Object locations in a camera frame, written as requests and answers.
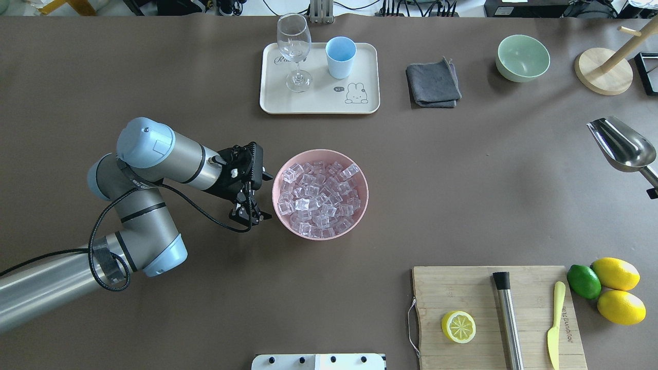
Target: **folded towel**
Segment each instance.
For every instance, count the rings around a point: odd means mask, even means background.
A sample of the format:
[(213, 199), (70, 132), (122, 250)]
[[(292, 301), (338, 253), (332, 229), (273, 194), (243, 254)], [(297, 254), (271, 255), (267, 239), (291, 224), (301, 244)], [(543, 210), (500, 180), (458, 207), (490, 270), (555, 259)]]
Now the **folded towel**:
[(407, 79), (416, 104), (424, 108), (454, 108), (461, 98), (455, 65), (443, 58), (438, 63), (412, 64)]

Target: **cutting board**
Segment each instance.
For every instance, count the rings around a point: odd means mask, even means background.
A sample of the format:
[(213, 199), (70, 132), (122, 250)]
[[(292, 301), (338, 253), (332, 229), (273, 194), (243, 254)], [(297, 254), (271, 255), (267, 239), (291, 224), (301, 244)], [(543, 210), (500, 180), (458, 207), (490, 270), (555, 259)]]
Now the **cutting board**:
[[(508, 369), (504, 329), (492, 273), (509, 271), (512, 301), (525, 369), (551, 370), (546, 332), (553, 325), (553, 287), (567, 286), (560, 326), (560, 370), (587, 369), (571, 291), (564, 266), (416, 266), (420, 370)], [(469, 343), (445, 337), (441, 318), (449, 311), (466, 311), (476, 323)]]

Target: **light blue cup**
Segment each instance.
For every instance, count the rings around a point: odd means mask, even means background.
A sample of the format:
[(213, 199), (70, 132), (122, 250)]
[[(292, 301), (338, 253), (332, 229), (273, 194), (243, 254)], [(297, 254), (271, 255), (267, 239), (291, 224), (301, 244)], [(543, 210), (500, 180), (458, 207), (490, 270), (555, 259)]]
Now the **light blue cup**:
[(349, 76), (354, 65), (354, 56), (357, 54), (354, 41), (345, 36), (338, 36), (329, 40), (324, 50), (327, 54), (329, 74), (339, 80)]
[(551, 57), (546, 47), (530, 36), (507, 36), (498, 45), (495, 65), (510, 81), (532, 81), (543, 75), (550, 64)]

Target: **wine glass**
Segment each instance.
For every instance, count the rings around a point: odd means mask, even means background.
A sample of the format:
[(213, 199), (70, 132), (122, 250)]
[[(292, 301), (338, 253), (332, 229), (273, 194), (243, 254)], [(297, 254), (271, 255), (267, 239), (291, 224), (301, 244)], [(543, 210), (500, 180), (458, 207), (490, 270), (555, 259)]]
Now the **wine glass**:
[(299, 69), (299, 62), (311, 51), (311, 32), (306, 18), (295, 13), (281, 16), (276, 23), (276, 43), (281, 55), (297, 64), (297, 70), (286, 76), (286, 86), (298, 93), (310, 89), (313, 77), (307, 71)]

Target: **table surface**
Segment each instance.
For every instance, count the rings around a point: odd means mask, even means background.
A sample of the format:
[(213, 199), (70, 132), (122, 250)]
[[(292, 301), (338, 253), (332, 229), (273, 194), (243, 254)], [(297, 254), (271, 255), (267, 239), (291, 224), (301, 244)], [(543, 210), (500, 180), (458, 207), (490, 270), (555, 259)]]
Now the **table surface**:
[[(658, 203), (640, 174), (606, 162), (585, 124), (616, 115), (658, 144), (657, 100), (637, 75), (627, 92), (598, 95), (572, 67), (585, 49), (619, 48), (629, 36), (617, 26), (645, 23), (340, 16), (311, 27), (313, 39), (344, 34), (377, 48), (379, 110), (272, 116), (259, 86), (276, 17), (3, 19), (3, 268), (86, 243), (107, 205), (87, 189), (87, 169), (139, 116), (216, 149), (256, 141), (269, 172), (307, 149), (340, 151), (363, 169), (370, 203), (349, 234), (317, 242), (276, 219), (234, 234), (165, 193), (187, 261), (3, 334), (0, 368), (246, 370), (257, 354), (378, 352), (389, 369), (417, 369), (405, 322), (413, 266), (568, 267), (605, 256), (637, 266), (632, 292), (648, 314), (622, 327), (575, 299), (588, 365), (655, 367)], [(550, 69), (525, 84), (495, 69), (499, 41), (516, 33), (551, 53)], [(657, 49), (653, 38), (638, 51)], [(418, 108), (405, 67), (443, 56), (463, 98), (455, 109)], [(265, 210), (271, 186), (257, 193)], [(226, 201), (179, 189), (228, 212)], [(119, 227), (108, 217), (99, 233)]]

